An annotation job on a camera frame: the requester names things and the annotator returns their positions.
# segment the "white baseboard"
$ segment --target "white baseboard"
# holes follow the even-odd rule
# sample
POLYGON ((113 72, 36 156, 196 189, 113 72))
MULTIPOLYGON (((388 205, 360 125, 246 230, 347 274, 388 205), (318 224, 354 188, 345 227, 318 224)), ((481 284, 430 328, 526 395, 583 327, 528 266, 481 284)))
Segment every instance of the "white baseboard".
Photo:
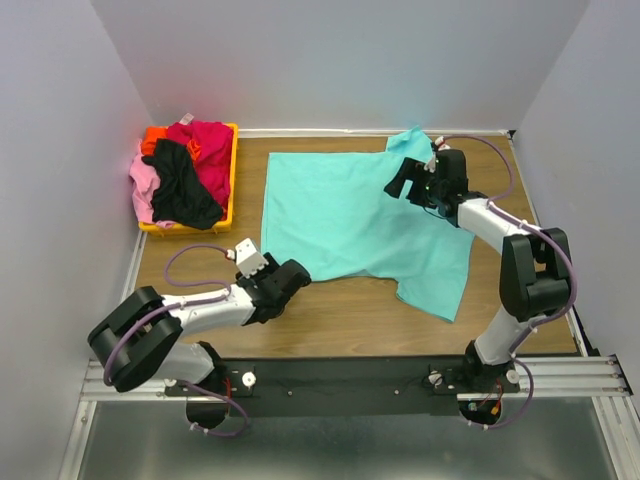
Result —
MULTIPOLYGON (((268 137, 389 137, 404 132, 404 129, 350 129, 350 128, 240 128, 240 138, 268 137)), ((454 133, 479 136, 505 136, 506 130, 455 130, 425 129, 429 136, 454 133)))

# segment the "gray floor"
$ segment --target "gray floor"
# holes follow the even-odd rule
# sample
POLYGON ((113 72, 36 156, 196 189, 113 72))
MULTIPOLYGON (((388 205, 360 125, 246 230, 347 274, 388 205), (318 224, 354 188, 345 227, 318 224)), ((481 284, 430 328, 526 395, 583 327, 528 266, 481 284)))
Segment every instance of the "gray floor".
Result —
MULTIPOLYGON (((506 414, 519 406, 508 402, 506 414)), ((538 399, 482 432, 427 415, 257 418, 237 439, 189 432, 184 405, 98 405, 83 479, 613 479, 590 399, 538 399)))

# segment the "yellow basket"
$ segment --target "yellow basket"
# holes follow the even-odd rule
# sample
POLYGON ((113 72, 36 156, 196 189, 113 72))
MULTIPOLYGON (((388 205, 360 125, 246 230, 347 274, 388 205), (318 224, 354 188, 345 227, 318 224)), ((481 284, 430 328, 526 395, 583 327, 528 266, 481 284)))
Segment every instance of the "yellow basket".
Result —
POLYGON ((227 216, 213 227, 207 230, 198 230, 197 228, 185 227, 179 223, 172 225, 169 228, 161 228, 154 223, 138 222, 138 227, 143 232, 147 232, 150 235, 156 235, 158 237, 164 237, 165 235, 187 235, 191 233, 218 233, 228 232, 231 230, 231 222, 233 221, 233 192, 235 191, 236 182, 236 154, 238 152, 238 125, 235 123, 225 123, 226 126, 233 129, 233 145, 231 147, 231 168, 229 169, 229 184, 231 186, 231 193, 229 193, 229 202, 227 203, 227 216))

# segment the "fabric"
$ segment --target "fabric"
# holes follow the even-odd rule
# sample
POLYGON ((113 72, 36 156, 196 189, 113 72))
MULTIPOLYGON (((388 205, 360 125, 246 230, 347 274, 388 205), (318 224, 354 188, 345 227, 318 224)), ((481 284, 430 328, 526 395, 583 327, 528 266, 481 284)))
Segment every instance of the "fabric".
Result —
POLYGON ((233 129, 220 122, 194 120, 189 125, 174 123, 167 129, 167 138, 187 146, 200 182, 226 209, 231 193, 233 129))
POLYGON ((160 177, 160 187, 151 199, 154 222, 173 220, 206 230, 222 218, 222 207, 198 180, 184 145, 159 139, 153 156, 144 156, 142 161, 160 177))
POLYGON ((140 149, 143 155, 153 155, 159 138, 167 138, 166 127, 149 127, 144 133, 140 149))
MULTIPOLYGON (((133 179, 133 209, 136 212, 138 221, 144 223, 153 223, 153 207, 151 199, 153 192, 160 186, 160 177, 156 170, 142 162, 142 152, 140 151, 140 142, 138 142, 138 152, 133 157, 131 167, 129 168, 129 176, 133 179)), ((157 225, 161 228, 169 228, 174 222, 161 221, 157 225)))
POLYGON ((314 281, 393 278, 402 301, 452 322, 473 235, 411 205, 409 183, 400 199, 383 192, 407 154, 432 156, 418 128, 390 138, 383 153, 272 153, 262 249, 295 258, 314 281))

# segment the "white wall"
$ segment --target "white wall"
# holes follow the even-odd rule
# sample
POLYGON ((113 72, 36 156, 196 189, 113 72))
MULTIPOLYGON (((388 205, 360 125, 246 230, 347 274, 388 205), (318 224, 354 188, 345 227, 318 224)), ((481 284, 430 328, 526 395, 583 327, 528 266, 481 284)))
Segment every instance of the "white wall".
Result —
POLYGON ((57 478, 135 239, 127 167, 150 121, 86 0, 0 8, 0 478, 57 478))
POLYGON ((516 128, 587 0, 91 0, 155 120, 516 128))
POLYGON ((587 334, 636 391, 639 21, 638 0, 593 0, 515 136, 540 218, 569 234, 587 334))

